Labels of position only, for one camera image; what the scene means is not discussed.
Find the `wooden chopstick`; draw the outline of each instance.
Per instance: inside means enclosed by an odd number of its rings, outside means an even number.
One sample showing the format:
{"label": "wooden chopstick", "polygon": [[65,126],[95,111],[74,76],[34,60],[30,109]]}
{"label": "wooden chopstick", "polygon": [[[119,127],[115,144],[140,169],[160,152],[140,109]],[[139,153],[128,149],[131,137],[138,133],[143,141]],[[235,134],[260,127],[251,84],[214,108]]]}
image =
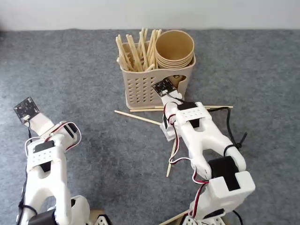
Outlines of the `wooden chopstick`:
{"label": "wooden chopstick", "polygon": [[[172,156],[172,155],[174,154],[174,152],[175,152],[175,147],[176,147],[176,140],[174,141],[174,144],[173,144],[173,147],[172,147],[171,156]],[[166,177],[169,177],[169,175],[170,175],[171,166],[172,166],[172,164],[169,163],[169,164],[168,164],[168,169],[167,169],[167,175],[166,175]]]}
{"label": "wooden chopstick", "polygon": [[165,221],[165,222],[163,222],[163,223],[161,223],[159,225],[167,225],[167,224],[171,223],[172,221],[174,221],[174,220],[176,220],[176,219],[178,219],[180,217],[183,217],[188,212],[189,212],[189,210],[186,210],[186,211],[184,211],[184,212],[182,212],[182,213],[180,213],[180,214],[172,217],[171,219],[169,219],[169,220],[167,220],[167,221]]}
{"label": "wooden chopstick", "polygon": [[114,112],[118,113],[118,114],[122,114],[124,116],[129,116],[129,117],[132,117],[132,118],[135,118],[135,119],[138,119],[138,120],[143,120],[143,121],[146,121],[146,122],[149,122],[149,123],[154,123],[156,125],[160,125],[161,124],[160,122],[157,122],[157,121],[154,121],[154,120],[149,120],[147,118],[136,116],[136,115],[129,114],[129,113],[126,113],[126,112],[121,112],[121,111],[118,111],[118,110],[115,110]]}
{"label": "wooden chopstick", "polygon": [[[232,105],[204,105],[206,109],[217,109],[220,107],[228,107],[233,108]],[[130,109],[131,112],[150,112],[150,111],[163,111],[163,106],[155,106],[154,108],[147,108],[147,109]]]}
{"label": "wooden chopstick", "polygon": [[142,55],[144,56],[144,68],[148,68],[148,60],[147,60],[147,53],[145,49],[145,41],[142,32],[140,32],[140,40],[141,40],[141,48],[142,48]]}
{"label": "wooden chopstick", "polygon": [[124,50],[124,47],[123,47],[123,44],[122,44],[122,41],[119,37],[116,37],[116,43],[117,43],[117,46],[118,46],[118,49],[119,49],[119,56],[120,57],[124,57],[126,63],[127,63],[127,66],[128,68],[131,70],[131,71],[135,71],[133,69],[133,67],[131,66],[131,62],[127,56],[127,53],[125,52]]}
{"label": "wooden chopstick", "polygon": [[137,66],[138,72],[142,72],[143,71],[142,64],[141,64],[141,61],[140,61],[140,57],[138,56],[133,38],[129,34],[126,35],[126,38],[127,38],[128,43],[129,43],[129,47],[131,49],[131,53],[133,55],[133,58],[135,60],[135,64]]}

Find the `red and white wire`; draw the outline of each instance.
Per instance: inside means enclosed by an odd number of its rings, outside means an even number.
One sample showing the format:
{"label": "red and white wire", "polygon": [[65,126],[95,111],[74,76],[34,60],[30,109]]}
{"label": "red and white wire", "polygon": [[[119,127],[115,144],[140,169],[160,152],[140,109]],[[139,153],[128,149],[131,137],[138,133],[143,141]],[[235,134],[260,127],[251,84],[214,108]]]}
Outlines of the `red and white wire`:
{"label": "red and white wire", "polygon": [[176,160],[174,160],[173,161],[173,158],[174,158],[174,156],[177,154],[177,152],[178,152],[178,150],[179,150],[179,136],[178,136],[178,133],[177,133],[177,131],[176,131],[176,128],[175,128],[175,126],[174,126],[174,124],[172,124],[172,126],[173,126],[173,128],[174,128],[174,131],[175,131],[175,141],[176,141],[176,147],[175,147],[175,151],[174,151],[174,154],[173,155],[171,155],[171,157],[169,158],[169,163],[170,164],[172,164],[172,165],[174,165],[174,164],[176,164],[176,163],[178,163],[179,161],[181,161],[181,160],[191,160],[190,158],[188,158],[188,157],[181,157],[181,158],[178,158],[178,159],[176,159]]}
{"label": "red and white wire", "polygon": [[[77,146],[77,145],[80,143],[80,141],[81,141],[82,136],[81,136],[81,132],[80,132],[80,129],[78,128],[78,126],[77,126],[75,123],[73,123],[73,122],[62,123],[59,127],[57,127],[56,129],[54,129],[54,130],[50,133],[50,135],[51,135],[51,134],[53,134],[53,133],[59,131],[61,128],[63,128],[63,127],[64,127],[65,125],[67,125],[67,124],[73,124],[73,125],[77,128],[78,133],[79,133],[79,135],[80,135],[80,138],[79,138],[79,141],[78,141],[78,142],[76,142],[75,144],[72,144],[72,145],[70,145],[69,147],[67,147],[67,148],[66,148],[66,152],[69,151],[71,148]],[[51,138],[51,136],[47,137],[46,140],[45,140],[45,142],[47,142],[50,138]]]}
{"label": "red and white wire", "polygon": [[191,210],[190,212],[188,212],[188,215],[191,217],[191,218],[195,218],[196,216],[196,213],[197,213],[197,207],[198,207],[198,202],[199,202],[199,197],[200,197],[200,193],[203,189],[203,187],[205,186],[206,184],[202,184],[197,193],[196,193],[196,196],[195,196],[195,202],[194,202],[194,209]]}
{"label": "red and white wire", "polygon": [[196,183],[196,184],[208,184],[209,183],[209,181],[196,180],[196,176],[197,176],[197,168],[195,166],[194,173],[193,173],[193,176],[192,176],[193,182]]}

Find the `circuit board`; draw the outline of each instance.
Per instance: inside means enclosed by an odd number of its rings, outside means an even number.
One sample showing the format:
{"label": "circuit board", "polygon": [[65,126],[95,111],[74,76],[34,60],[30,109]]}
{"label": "circuit board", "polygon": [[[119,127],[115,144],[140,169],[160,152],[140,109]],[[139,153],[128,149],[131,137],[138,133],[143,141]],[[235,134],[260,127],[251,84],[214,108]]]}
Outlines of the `circuit board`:
{"label": "circuit board", "polygon": [[39,109],[31,97],[27,97],[24,101],[16,105],[14,111],[22,124],[39,114]]}
{"label": "circuit board", "polygon": [[154,91],[156,91],[156,93],[162,97],[174,90],[176,90],[176,88],[174,87],[174,85],[171,83],[171,81],[169,81],[168,78],[163,79],[162,81],[152,85],[152,88],[154,89]]}

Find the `wire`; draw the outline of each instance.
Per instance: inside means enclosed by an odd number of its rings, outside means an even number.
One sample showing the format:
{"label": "wire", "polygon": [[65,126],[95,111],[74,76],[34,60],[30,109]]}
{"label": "wire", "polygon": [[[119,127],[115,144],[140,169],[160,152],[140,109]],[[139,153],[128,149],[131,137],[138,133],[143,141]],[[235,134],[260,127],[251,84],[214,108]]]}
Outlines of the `wire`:
{"label": "wire", "polygon": [[240,225],[244,225],[243,219],[242,219],[242,217],[239,215],[239,213],[238,213],[237,211],[235,211],[235,210],[232,210],[232,212],[239,218],[239,220],[240,220]]}
{"label": "wire", "polygon": [[74,148],[75,146],[77,146],[77,145],[80,143],[80,141],[81,141],[81,139],[82,139],[82,136],[81,136],[81,131],[80,131],[80,129],[79,129],[78,126],[77,126],[75,123],[73,123],[73,122],[66,122],[66,123],[63,123],[63,124],[59,125],[59,127],[57,127],[56,129],[54,129],[54,130],[50,133],[49,137],[46,138],[45,142],[47,142],[47,141],[51,138],[51,135],[53,135],[55,132],[57,132],[57,131],[59,131],[60,129],[62,129],[62,128],[63,128],[65,125],[67,125],[67,124],[73,124],[73,125],[77,128],[78,133],[80,134],[80,138],[79,138],[79,141],[78,141],[78,142],[76,142],[75,144],[72,144],[72,145],[70,145],[69,147],[67,147],[67,148],[66,148],[66,152],[69,151],[71,148]]}
{"label": "wire", "polygon": [[193,182],[196,183],[196,184],[208,184],[209,183],[209,181],[205,181],[205,180],[195,180],[196,176],[197,176],[197,168],[195,166],[194,173],[193,173],[193,176],[192,176]]}
{"label": "wire", "polygon": [[20,225],[21,224],[23,213],[24,213],[24,208],[32,210],[36,215],[38,214],[38,212],[33,207],[31,207],[29,205],[24,205],[24,202],[25,202],[25,192],[26,192],[26,186],[27,186],[27,171],[26,171],[26,167],[25,167],[26,178],[25,178],[25,182],[24,182],[24,185],[23,185],[23,189],[22,189],[21,199],[20,199],[20,202],[19,202],[19,205],[18,205],[19,215],[18,215],[18,218],[17,218],[17,221],[16,221],[16,225]]}
{"label": "wire", "polygon": [[198,202],[199,202],[199,197],[200,197],[200,193],[202,191],[202,189],[204,188],[206,184],[202,184],[200,186],[200,188],[198,189],[196,196],[195,196],[195,203],[194,203],[194,209],[193,211],[190,211],[188,214],[189,216],[191,216],[192,218],[195,218],[196,214],[197,214],[197,207],[198,207]]}
{"label": "wire", "polygon": [[30,124],[30,119],[28,119],[28,138],[31,138],[31,124]]}
{"label": "wire", "polygon": [[234,137],[233,137],[233,133],[231,131],[231,128],[230,128],[230,114],[231,114],[231,109],[229,107],[220,107],[220,108],[216,108],[216,109],[208,109],[207,111],[208,112],[215,112],[215,111],[219,111],[219,110],[222,110],[222,109],[226,109],[227,110],[227,118],[226,118],[226,126],[227,126],[227,131],[228,131],[228,134],[229,134],[229,138],[232,142],[232,144],[226,146],[226,148],[224,149],[224,152],[223,152],[223,155],[224,157],[226,156],[226,152],[227,150],[230,148],[230,147],[236,147],[238,150],[242,147],[242,144],[245,140],[245,138],[247,137],[247,132],[244,133],[241,141],[239,143],[236,143]]}
{"label": "wire", "polygon": [[185,103],[184,100],[182,100],[182,99],[180,99],[180,98],[177,98],[177,97],[173,97],[173,96],[170,95],[169,93],[167,93],[167,96],[169,96],[170,98],[174,98],[174,99],[176,99],[176,100],[178,100],[178,101],[180,101],[180,102],[182,102],[182,103]]}

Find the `cup rim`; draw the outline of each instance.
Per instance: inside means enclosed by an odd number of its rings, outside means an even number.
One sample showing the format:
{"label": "cup rim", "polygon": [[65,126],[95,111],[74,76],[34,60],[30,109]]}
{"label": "cup rim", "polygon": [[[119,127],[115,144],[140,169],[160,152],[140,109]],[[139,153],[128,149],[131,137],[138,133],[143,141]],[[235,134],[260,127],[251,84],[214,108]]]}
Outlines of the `cup rim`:
{"label": "cup rim", "polygon": [[[175,31],[176,31],[176,32],[180,32],[180,33],[184,33],[185,35],[187,35],[187,36],[191,39],[191,41],[192,41],[192,43],[193,43],[193,47],[192,47],[191,52],[190,52],[187,56],[185,56],[184,58],[178,59],[178,60],[169,60],[169,59],[166,59],[166,58],[164,58],[163,56],[161,56],[161,55],[159,54],[159,52],[157,51],[157,46],[156,46],[156,45],[157,45],[157,41],[158,41],[163,35],[165,35],[165,34],[167,34],[167,33],[169,33],[169,32],[175,32]],[[194,43],[193,38],[192,38],[188,33],[184,32],[184,31],[182,31],[182,30],[168,30],[168,31],[162,33],[162,34],[158,37],[158,39],[155,41],[155,51],[157,52],[157,54],[158,54],[161,58],[163,58],[163,59],[165,59],[166,61],[169,61],[169,62],[181,62],[181,61],[184,61],[184,60],[186,60],[187,58],[189,58],[189,57],[193,54],[194,50],[195,50],[195,43]]]}

